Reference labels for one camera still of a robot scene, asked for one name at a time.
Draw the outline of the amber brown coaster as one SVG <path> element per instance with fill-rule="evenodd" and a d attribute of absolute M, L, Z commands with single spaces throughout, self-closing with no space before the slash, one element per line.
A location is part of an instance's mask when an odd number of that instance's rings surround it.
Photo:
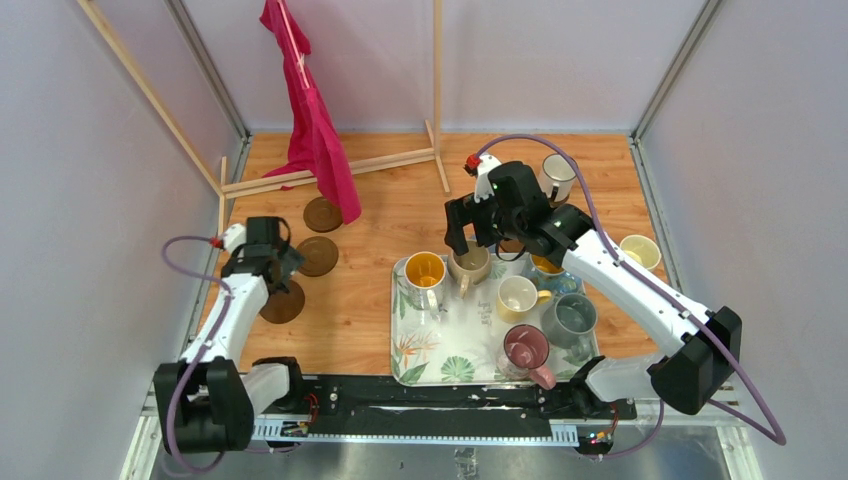
<path fill-rule="evenodd" d="M 339 259 L 336 243 L 324 236 L 309 237 L 298 244 L 296 250 L 304 257 L 298 271 L 308 277 L 326 275 Z"/>

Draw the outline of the plain dark brown coaster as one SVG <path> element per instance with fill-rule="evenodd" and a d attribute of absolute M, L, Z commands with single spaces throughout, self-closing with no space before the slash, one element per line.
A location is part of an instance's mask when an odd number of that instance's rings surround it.
<path fill-rule="evenodd" d="M 285 324 L 294 320 L 305 306 L 305 293 L 300 284 L 292 280 L 288 292 L 271 294 L 259 315 L 272 324 Z"/>

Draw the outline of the ringed brown coaster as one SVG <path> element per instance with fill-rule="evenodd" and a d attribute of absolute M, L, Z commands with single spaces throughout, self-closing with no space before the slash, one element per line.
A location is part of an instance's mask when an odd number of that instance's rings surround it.
<path fill-rule="evenodd" d="M 314 232 L 328 233 L 343 225 L 341 210 L 325 197 L 311 200 L 303 212 L 305 225 Z"/>

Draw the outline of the cream white mug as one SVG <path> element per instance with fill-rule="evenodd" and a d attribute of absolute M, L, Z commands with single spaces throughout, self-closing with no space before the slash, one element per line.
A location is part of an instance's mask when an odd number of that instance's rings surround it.
<path fill-rule="evenodd" d="M 659 246 L 649 237 L 628 235 L 619 243 L 622 251 L 649 271 L 656 269 L 662 261 Z"/>

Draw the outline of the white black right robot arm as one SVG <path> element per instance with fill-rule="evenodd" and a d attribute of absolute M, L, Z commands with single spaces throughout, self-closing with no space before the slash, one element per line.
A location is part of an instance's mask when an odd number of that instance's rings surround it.
<path fill-rule="evenodd" d="M 445 204 L 444 240 L 453 252 L 468 252 L 467 225 L 480 246 L 516 240 L 613 301 L 660 351 L 590 360 L 571 381 L 577 413 L 592 418 L 616 400 L 658 398 L 696 415 L 711 401 L 740 356 L 741 319 L 732 309 L 711 311 L 687 298 L 633 262 L 590 215 L 571 204 L 553 207 L 528 165 L 485 154 L 471 157 L 463 168 L 475 188 Z"/>

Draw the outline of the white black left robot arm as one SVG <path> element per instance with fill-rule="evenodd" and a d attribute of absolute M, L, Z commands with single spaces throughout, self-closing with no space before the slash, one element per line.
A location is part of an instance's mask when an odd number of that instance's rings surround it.
<path fill-rule="evenodd" d="M 218 296 L 200 333 L 176 362 L 161 364 L 153 384 L 165 450 L 182 460 L 189 453 L 242 451 L 254 421 L 274 405 L 298 411 L 306 386 L 297 360 L 271 357 L 240 374 L 237 363 L 252 325 L 275 294 L 287 294 L 304 256 L 291 244 L 281 217 L 250 217 L 210 239 L 226 251 Z"/>

